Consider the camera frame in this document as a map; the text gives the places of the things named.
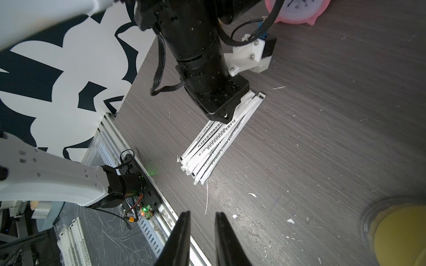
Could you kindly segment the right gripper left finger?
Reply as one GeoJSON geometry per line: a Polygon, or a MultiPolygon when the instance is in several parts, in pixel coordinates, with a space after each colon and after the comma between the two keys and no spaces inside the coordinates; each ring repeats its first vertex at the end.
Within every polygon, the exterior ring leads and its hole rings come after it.
{"type": "Polygon", "coordinates": [[[182,212],[154,266],[188,266],[190,263],[191,213],[182,212]]]}

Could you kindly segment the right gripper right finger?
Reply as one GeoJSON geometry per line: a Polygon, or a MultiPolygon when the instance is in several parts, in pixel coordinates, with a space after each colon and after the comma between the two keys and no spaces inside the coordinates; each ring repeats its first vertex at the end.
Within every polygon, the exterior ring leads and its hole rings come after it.
{"type": "Polygon", "coordinates": [[[223,212],[215,215],[215,250],[217,266],[252,265],[223,212]]]}

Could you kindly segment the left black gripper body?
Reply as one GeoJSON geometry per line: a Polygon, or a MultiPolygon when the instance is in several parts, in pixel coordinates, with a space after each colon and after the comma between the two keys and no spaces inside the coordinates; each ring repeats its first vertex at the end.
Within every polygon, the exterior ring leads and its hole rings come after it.
{"type": "Polygon", "coordinates": [[[230,77],[222,88],[211,93],[196,93],[190,85],[186,85],[185,90],[209,120],[228,124],[241,98],[249,92],[250,85],[247,79],[237,75],[230,77]]]}

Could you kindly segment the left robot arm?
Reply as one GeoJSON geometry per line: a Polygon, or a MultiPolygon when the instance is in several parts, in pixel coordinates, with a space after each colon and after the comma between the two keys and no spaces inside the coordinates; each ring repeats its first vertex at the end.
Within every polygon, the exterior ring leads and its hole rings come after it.
{"type": "Polygon", "coordinates": [[[232,78],[220,23],[234,1],[2,1],[1,201],[116,206],[140,193],[136,174],[76,161],[107,113],[121,108],[153,40],[212,121],[234,121],[247,92],[232,78]]]}

